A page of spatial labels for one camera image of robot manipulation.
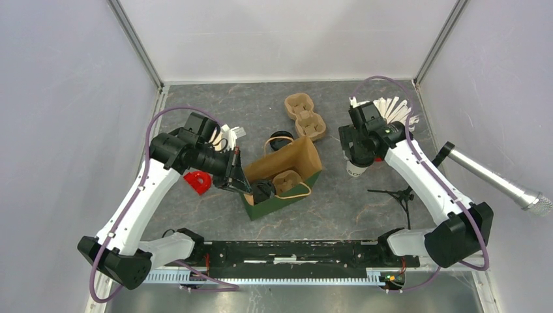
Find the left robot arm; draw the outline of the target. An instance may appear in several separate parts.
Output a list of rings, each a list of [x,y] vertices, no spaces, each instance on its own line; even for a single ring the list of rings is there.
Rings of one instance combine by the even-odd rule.
[[[96,235],[84,236],[78,243],[92,272],[133,290],[151,270],[173,261],[200,264],[205,257],[200,236],[177,230],[161,239],[142,241],[142,235],[161,200],[188,170],[208,173],[219,189],[250,194],[237,146],[244,135],[241,127],[219,125],[192,112],[184,126],[148,138],[142,168],[123,202]]]

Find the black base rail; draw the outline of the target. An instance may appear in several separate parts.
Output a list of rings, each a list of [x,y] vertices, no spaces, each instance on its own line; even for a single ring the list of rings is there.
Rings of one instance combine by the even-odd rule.
[[[376,240],[205,241],[185,263],[213,278],[363,278],[366,270],[415,268],[416,256],[395,256]]]

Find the stack of cardboard cup carriers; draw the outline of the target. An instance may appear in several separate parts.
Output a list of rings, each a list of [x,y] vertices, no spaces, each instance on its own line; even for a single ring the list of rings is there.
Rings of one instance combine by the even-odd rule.
[[[314,142],[326,135],[327,125],[314,111],[314,101],[308,94],[296,93],[286,97],[284,107],[288,117],[294,120],[299,137],[307,136]]]

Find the stack of black lids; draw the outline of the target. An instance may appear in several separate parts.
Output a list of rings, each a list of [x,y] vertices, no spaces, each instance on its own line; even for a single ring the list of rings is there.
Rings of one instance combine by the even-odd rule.
[[[288,131],[279,130],[272,133],[269,139],[269,146],[272,151],[278,151],[287,144],[291,143],[294,140],[294,136]]]

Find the silver microphone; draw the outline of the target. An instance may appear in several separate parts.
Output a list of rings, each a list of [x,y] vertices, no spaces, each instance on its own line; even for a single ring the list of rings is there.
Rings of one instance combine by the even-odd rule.
[[[448,157],[459,166],[468,170],[496,190],[511,198],[523,211],[536,216],[546,216],[552,212],[552,201],[541,192],[518,185],[500,174],[488,169],[475,159],[469,157],[451,142],[446,142],[439,151],[440,155]]]

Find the stack of white paper cups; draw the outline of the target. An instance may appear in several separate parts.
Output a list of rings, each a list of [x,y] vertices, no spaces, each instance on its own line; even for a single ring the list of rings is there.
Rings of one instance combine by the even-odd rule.
[[[226,151],[228,149],[228,135],[224,131],[214,131],[210,140],[215,151]]]

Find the single cardboard cup carrier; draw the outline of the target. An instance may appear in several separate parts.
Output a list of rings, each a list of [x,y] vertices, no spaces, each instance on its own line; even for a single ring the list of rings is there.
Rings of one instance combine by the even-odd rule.
[[[302,177],[294,170],[286,170],[277,174],[272,183],[276,188],[276,195],[282,196],[283,193],[303,183]]]

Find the green paper bag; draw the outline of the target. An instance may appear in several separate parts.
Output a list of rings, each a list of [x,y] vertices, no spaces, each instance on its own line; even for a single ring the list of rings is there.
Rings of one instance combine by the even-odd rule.
[[[242,195],[245,211],[251,221],[278,211],[311,195],[323,166],[312,140],[303,136],[290,140],[278,151],[245,167],[251,186],[269,183],[269,195]]]

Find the single white paper cup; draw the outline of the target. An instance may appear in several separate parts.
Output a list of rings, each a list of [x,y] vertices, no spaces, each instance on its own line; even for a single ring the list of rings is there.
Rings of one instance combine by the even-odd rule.
[[[367,170],[367,168],[367,166],[358,166],[350,160],[346,162],[346,171],[352,177],[358,177],[362,175]]]

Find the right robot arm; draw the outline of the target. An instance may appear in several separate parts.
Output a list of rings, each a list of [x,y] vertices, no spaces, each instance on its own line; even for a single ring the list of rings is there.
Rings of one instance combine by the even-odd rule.
[[[486,249],[494,213],[485,202],[475,204],[445,178],[422,152],[409,128],[387,123],[371,101],[350,98],[351,124],[339,127],[346,171],[362,175],[379,158],[394,169],[421,199],[435,228],[394,230],[377,247],[378,261],[393,266],[403,256],[426,256],[440,267],[456,263],[477,271],[490,267]]]

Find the red D-shaped object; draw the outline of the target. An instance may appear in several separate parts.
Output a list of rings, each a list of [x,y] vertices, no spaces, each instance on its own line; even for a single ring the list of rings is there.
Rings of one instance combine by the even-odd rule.
[[[211,176],[200,170],[184,174],[183,179],[199,196],[205,194],[212,186]]]

